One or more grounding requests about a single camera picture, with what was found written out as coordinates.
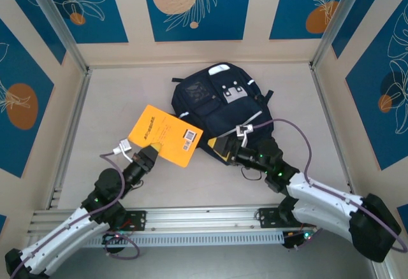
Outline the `yellow book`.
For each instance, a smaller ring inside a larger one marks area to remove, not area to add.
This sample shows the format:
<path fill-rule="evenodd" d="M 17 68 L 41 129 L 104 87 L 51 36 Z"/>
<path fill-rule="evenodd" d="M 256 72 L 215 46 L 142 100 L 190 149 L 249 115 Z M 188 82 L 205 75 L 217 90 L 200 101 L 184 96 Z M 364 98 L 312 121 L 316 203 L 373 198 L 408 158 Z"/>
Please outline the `yellow book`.
<path fill-rule="evenodd" d="M 160 157 L 185 168 L 202 134 L 200 128 L 147 105 L 127 138 L 141 148 L 159 143 Z"/>

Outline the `navy blue student backpack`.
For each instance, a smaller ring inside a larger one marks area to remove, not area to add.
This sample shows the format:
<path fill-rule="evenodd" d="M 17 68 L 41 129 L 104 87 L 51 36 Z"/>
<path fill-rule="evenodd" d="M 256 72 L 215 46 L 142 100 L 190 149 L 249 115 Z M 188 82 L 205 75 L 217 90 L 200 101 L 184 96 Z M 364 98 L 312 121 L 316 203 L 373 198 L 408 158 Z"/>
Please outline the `navy blue student backpack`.
<path fill-rule="evenodd" d="M 208 146 L 209 139 L 235 135 L 238 125 L 258 125 L 272 119 L 268 102 L 254 79 L 242 68 L 222 62 L 186 78 L 172 78 L 171 105 L 175 116 L 203 131 L 198 148 L 227 165 Z"/>

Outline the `black controller board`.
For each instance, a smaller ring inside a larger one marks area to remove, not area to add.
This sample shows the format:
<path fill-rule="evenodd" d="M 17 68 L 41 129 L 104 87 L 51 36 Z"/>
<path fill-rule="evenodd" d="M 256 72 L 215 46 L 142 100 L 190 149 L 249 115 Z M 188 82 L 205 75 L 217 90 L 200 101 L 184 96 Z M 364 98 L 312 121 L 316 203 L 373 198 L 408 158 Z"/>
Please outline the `black controller board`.
<path fill-rule="evenodd" d="M 283 247 L 289 250 L 302 247 L 302 245 L 309 241 L 314 234 L 314 231 L 298 230 L 291 232 L 283 232 L 284 243 Z"/>
<path fill-rule="evenodd" d="M 104 234 L 102 237 L 102 245 L 104 249 L 109 254 L 118 254 L 125 248 L 122 247 L 124 239 L 119 237 L 117 234 Z"/>

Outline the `aluminium floor rail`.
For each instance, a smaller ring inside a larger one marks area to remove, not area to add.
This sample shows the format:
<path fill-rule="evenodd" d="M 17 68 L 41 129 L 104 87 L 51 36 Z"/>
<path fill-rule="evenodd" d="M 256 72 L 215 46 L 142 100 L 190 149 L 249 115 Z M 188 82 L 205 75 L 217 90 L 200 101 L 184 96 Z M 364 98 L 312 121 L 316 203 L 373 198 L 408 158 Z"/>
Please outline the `aluminium floor rail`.
<path fill-rule="evenodd" d="M 57 192 L 57 189 L 62 188 L 63 183 L 64 183 L 64 177 L 66 176 L 66 172 L 67 172 L 69 160 L 70 160 L 72 149 L 73 149 L 75 136 L 77 134 L 80 116 L 82 114 L 82 110 L 84 107 L 86 94 L 89 88 L 91 76 L 92 76 L 92 69 L 87 68 L 87 71 L 83 75 L 82 82 L 80 85 L 80 90 L 76 97 L 73 112 L 69 120 L 69 127 L 67 131 L 67 135 L 66 135 L 66 138 L 64 139 L 64 144 L 63 144 L 61 155 L 59 156 L 59 162 L 58 162 L 57 171 L 56 171 L 55 178 L 54 178 L 54 183 L 52 184 L 51 192 L 48 195 L 45 211 L 55 210 L 55 208 L 54 209 L 51 208 L 52 201 L 54 200 L 54 194 Z"/>
<path fill-rule="evenodd" d="M 310 73 L 312 76 L 312 79 L 314 81 L 314 85 L 316 88 L 316 92 L 319 96 L 319 100 L 322 106 L 322 109 L 324 111 L 324 115 L 325 115 L 325 119 L 326 119 L 326 123 L 328 124 L 328 128 L 330 130 L 330 134 L 331 134 L 331 138 L 333 141 L 333 144 L 335 146 L 335 150 L 337 153 L 337 157 L 339 158 L 339 162 L 340 162 L 340 166 L 342 168 L 342 172 L 344 174 L 344 178 L 346 180 L 347 186 L 349 188 L 350 193 L 355 194 L 355 190 L 354 190 L 354 185 L 353 185 L 353 181 L 351 180 L 351 175 L 350 175 L 350 170 L 348 165 L 346 164 L 346 160 L 344 157 L 344 153 L 342 151 L 342 147 L 339 141 L 339 137 L 337 136 L 337 130 L 335 128 L 335 124 L 334 124 L 334 119 L 332 117 L 332 114 L 330 113 L 330 109 L 328 106 L 328 102 L 323 90 L 323 87 L 319 81 L 319 77 L 315 71 L 315 69 L 312 66 L 312 63 L 309 63 L 309 68 L 310 68 Z"/>

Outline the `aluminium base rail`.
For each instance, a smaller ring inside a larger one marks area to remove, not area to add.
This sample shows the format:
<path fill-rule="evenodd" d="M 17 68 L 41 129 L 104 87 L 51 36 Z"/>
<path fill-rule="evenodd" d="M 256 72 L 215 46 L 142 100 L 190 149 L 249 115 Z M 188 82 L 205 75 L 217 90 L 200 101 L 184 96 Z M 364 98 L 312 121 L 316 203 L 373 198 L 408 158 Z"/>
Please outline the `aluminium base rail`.
<path fill-rule="evenodd" d="M 250 231 L 259 229 L 255 219 L 260 208 L 276 208 L 276 204 L 241 206 L 204 206 L 178 208 L 140 208 L 146 212 L 145 233 L 189 233 L 215 231 Z M 45 235 L 64 222 L 73 210 L 36 210 L 27 234 Z"/>

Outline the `aluminium frame post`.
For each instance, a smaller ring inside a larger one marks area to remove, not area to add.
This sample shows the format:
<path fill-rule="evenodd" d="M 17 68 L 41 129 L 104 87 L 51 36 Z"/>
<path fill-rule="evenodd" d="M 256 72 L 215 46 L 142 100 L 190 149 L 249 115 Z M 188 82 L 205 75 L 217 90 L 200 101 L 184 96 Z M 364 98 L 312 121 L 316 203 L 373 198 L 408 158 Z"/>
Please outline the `aluminium frame post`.
<path fill-rule="evenodd" d="M 327 51 L 338 59 L 345 50 L 375 0 L 340 0 L 314 54 L 311 67 L 316 69 Z"/>
<path fill-rule="evenodd" d="M 89 67 L 80 53 L 73 35 L 68 29 L 68 26 L 53 0 L 36 0 L 36 2 L 78 69 L 83 74 L 87 74 Z"/>

